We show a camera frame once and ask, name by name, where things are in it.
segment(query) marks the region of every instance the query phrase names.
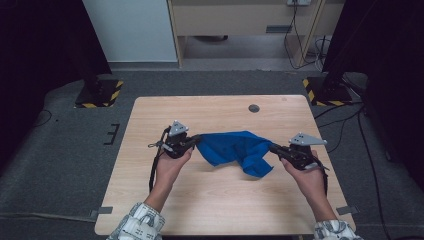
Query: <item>blue cloth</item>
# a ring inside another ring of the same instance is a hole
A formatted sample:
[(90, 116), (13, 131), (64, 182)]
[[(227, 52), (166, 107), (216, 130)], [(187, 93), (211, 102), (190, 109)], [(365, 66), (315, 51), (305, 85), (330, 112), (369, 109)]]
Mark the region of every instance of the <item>blue cloth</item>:
[(271, 141), (251, 132), (226, 132), (200, 134), (197, 148), (213, 166), (237, 161), (243, 172), (254, 177), (263, 177), (272, 167), (263, 159), (269, 151)]

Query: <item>patterned sleeve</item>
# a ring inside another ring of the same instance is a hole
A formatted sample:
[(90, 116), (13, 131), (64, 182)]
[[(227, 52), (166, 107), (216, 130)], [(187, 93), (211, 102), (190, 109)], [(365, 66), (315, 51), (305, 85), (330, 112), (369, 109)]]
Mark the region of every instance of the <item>patterned sleeve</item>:
[(315, 240), (363, 240), (345, 221), (330, 220), (315, 224)]
[(144, 203), (137, 203), (107, 240), (162, 240), (160, 230), (165, 224), (156, 210)]

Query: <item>metal bracket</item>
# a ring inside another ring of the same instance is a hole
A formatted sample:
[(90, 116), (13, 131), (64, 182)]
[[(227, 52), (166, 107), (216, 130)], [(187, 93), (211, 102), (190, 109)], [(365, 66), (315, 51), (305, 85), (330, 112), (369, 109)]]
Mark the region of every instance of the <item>metal bracket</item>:
[(187, 131), (188, 131), (188, 127), (184, 126), (182, 123), (175, 120), (171, 126), (171, 130), (169, 130), (168, 135), (170, 137), (173, 137), (175, 135), (178, 135)]
[(299, 132), (296, 136), (289, 140), (289, 143), (299, 146), (310, 146), (325, 145), (327, 144), (327, 141)]

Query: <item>black strap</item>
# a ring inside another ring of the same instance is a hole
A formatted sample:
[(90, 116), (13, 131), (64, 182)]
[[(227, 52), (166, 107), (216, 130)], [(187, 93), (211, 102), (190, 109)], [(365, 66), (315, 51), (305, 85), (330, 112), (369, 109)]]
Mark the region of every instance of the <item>black strap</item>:
[(327, 173), (325, 173), (325, 169), (322, 169), (322, 177), (324, 178), (324, 191), (325, 191), (325, 196), (327, 196), (327, 192), (328, 192), (328, 175)]
[(158, 166), (159, 158), (163, 154), (163, 152), (161, 153), (162, 144), (163, 144), (163, 138), (165, 137), (165, 134), (166, 133), (169, 133), (169, 130), (170, 129), (171, 129), (171, 127), (168, 127), (165, 130), (163, 130), (162, 136), (161, 136), (160, 140), (157, 143), (155, 143), (155, 144), (149, 144), (149, 147), (154, 147), (154, 146), (155, 147), (158, 147), (158, 151), (156, 153), (156, 156), (153, 159), (152, 169), (150, 170), (149, 192), (151, 192), (153, 190), (153, 185), (154, 185), (154, 181), (155, 181), (156, 168)]

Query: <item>cable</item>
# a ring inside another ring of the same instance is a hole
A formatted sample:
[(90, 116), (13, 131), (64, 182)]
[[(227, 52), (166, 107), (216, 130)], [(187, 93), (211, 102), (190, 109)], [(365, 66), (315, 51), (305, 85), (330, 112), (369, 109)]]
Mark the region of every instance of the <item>cable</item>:
[(387, 239), (388, 239), (388, 240), (391, 240), (391, 237), (390, 237), (389, 231), (387, 230), (386, 223), (385, 223), (385, 221), (384, 221), (383, 209), (382, 209), (382, 206), (381, 206), (380, 187), (379, 187), (379, 185), (378, 185), (377, 174), (376, 174), (376, 171), (375, 171), (374, 162), (373, 162), (372, 157), (371, 157), (370, 149), (369, 149), (369, 147), (368, 147), (368, 143), (367, 143), (367, 140), (366, 140), (366, 138), (365, 138), (364, 131), (363, 131), (363, 129), (362, 129), (362, 124), (361, 124), (361, 115), (360, 115), (360, 114), (358, 114), (358, 125), (359, 125), (359, 130), (360, 130), (360, 132), (361, 132), (362, 140), (364, 141), (364, 144), (365, 144), (365, 149), (367, 150), (368, 159), (369, 159), (369, 161), (370, 161), (371, 170), (372, 170), (373, 177), (374, 177), (375, 189), (376, 189), (376, 191), (377, 191), (377, 204), (378, 204), (378, 211), (379, 211), (379, 213), (380, 213), (380, 220), (381, 220), (381, 224), (382, 224), (382, 226), (383, 226), (384, 234), (386, 235)]
[(349, 119), (353, 118), (354, 116), (356, 116), (356, 114), (358, 114), (358, 112), (362, 111), (363, 108), (364, 108), (364, 106), (362, 106), (358, 111), (356, 111), (354, 114), (352, 114), (351, 116), (349, 116), (347, 118), (336, 120), (336, 121), (333, 121), (333, 122), (330, 122), (330, 123), (326, 123), (324, 125), (319, 126), (318, 128), (326, 127), (326, 126), (329, 126), (333, 123), (338, 123), (338, 122), (341, 122), (341, 121), (349, 120)]
[(343, 105), (334, 106), (334, 107), (332, 107), (332, 108), (330, 108), (330, 109), (327, 109), (327, 110), (325, 110), (324, 112), (322, 112), (322, 113), (318, 114), (316, 117), (314, 117), (314, 119), (317, 119), (317, 118), (321, 117), (322, 115), (324, 115), (324, 114), (326, 114), (326, 113), (328, 113), (328, 112), (330, 112), (330, 111), (333, 111), (334, 109), (337, 109), (337, 108), (339, 108), (339, 107), (351, 106), (351, 105), (355, 105), (355, 104), (362, 104), (362, 103), (363, 103), (363, 102), (352, 102), (352, 103), (350, 103), (350, 104), (343, 104)]
[[(324, 66), (324, 62), (322, 61), (322, 59), (327, 56), (327, 54), (323, 54), (325, 42), (326, 41), (331, 42), (330, 40), (325, 39), (325, 38), (326, 38), (326, 36), (324, 36), (321, 39), (317, 39), (315, 37), (315, 68), (320, 72), (322, 72), (322, 67)], [(319, 41), (322, 41), (321, 48), (318, 47)]]
[(345, 125), (346, 121), (349, 120), (349, 119), (351, 119), (351, 118), (353, 118), (353, 117), (355, 117), (356, 115), (358, 115), (362, 111), (362, 109), (364, 109), (364, 106), (361, 106), (361, 108), (358, 111), (356, 111), (353, 115), (351, 115), (351, 116), (349, 116), (347, 118), (344, 118), (344, 119), (341, 119), (341, 120), (337, 120), (337, 121), (333, 121), (333, 122), (330, 122), (330, 123), (327, 123), (327, 124), (324, 124), (324, 125), (318, 127), (318, 128), (321, 128), (321, 127), (325, 127), (325, 126), (331, 125), (333, 123), (337, 123), (337, 122), (342, 122), (343, 121), (342, 126), (340, 128), (339, 140), (337, 141), (336, 146), (333, 149), (327, 151), (327, 153), (331, 153), (331, 152), (335, 151), (340, 146), (340, 143), (342, 141), (342, 136), (343, 136), (343, 129), (344, 129), (344, 125)]
[(292, 61), (291, 61), (291, 57), (290, 57), (289, 50), (287, 49), (287, 35), (288, 35), (288, 32), (289, 32), (289, 31), (287, 31), (287, 32), (286, 32), (286, 34), (284, 35), (284, 41), (283, 41), (283, 42), (284, 42), (284, 48), (285, 48), (286, 53), (287, 53), (287, 56), (288, 56), (288, 58), (289, 58), (290, 65), (292, 66), (292, 68), (293, 68), (293, 69), (301, 69), (301, 68), (303, 68), (303, 67), (305, 67), (305, 66), (307, 66), (307, 65), (310, 65), (310, 64), (315, 63), (315, 61), (308, 62), (308, 61), (305, 59), (304, 54), (303, 54), (302, 43), (301, 43), (301, 41), (300, 41), (300, 36), (299, 36), (299, 34), (298, 34), (298, 32), (297, 32), (297, 28), (296, 28), (296, 14), (297, 14), (297, 6), (298, 6), (298, 4), (297, 4), (297, 0), (293, 0), (293, 18), (292, 18), (292, 20), (291, 20), (290, 28), (289, 28), (289, 29), (294, 28), (294, 31), (295, 31), (296, 36), (297, 36), (297, 40), (298, 40), (298, 42), (299, 42), (300, 52), (301, 52), (301, 55), (302, 55), (302, 59), (303, 59), (303, 61), (305, 61), (305, 62), (306, 62), (306, 64), (304, 64), (304, 65), (302, 65), (302, 66), (300, 66), (300, 67), (295, 67), (295, 66), (293, 65), (293, 63), (292, 63)]
[(43, 109), (41, 112), (47, 112), (47, 113), (49, 114), (49, 118), (48, 118), (46, 121), (44, 121), (43, 123), (40, 123), (40, 124), (38, 124), (38, 125), (34, 125), (34, 126), (32, 126), (33, 128), (41, 127), (41, 126), (43, 126), (44, 124), (48, 123), (48, 122), (50, 121), (50, 119), (52, 119), (53, 114), (52, 114), (49, 110)]

